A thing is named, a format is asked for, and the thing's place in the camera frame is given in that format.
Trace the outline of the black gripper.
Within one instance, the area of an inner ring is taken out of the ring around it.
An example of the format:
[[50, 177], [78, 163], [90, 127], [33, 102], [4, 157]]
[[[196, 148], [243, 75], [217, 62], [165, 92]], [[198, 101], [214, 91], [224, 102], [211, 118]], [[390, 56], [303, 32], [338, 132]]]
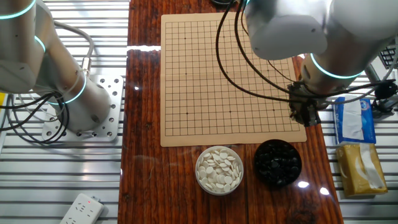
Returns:
[[314, 98], [316, 94], [308, 89], [303, 81], [293, 82], [287, 86], [289, 93], [290, 117], [305, 127], [315, 126], [321, 122], [317, 110], [327, 107], [325, 98]]

